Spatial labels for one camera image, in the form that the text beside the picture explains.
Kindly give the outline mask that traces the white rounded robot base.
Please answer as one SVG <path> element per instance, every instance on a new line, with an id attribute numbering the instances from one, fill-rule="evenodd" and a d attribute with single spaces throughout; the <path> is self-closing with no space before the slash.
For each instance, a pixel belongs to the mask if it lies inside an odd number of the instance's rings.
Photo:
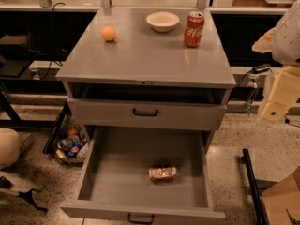
<path id="1" fill-rule="evenodd" d="M 21 136 L 13 129 L 0 128 L 0 168 L 17 161 L 22 145 Z"/>

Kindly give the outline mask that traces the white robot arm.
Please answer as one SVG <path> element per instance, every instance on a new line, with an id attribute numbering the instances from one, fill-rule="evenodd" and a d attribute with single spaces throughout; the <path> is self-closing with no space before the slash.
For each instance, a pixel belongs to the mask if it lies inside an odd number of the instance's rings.
<path id="1" fill-rule="evenodd" d="M 256 53 L 271 53 L 282 65 L 270 82 L 264 86 L 260 117 L 277 122 L 300 98 L 300 0 L 296 0 L 277 22 L 252 46 Z"/>

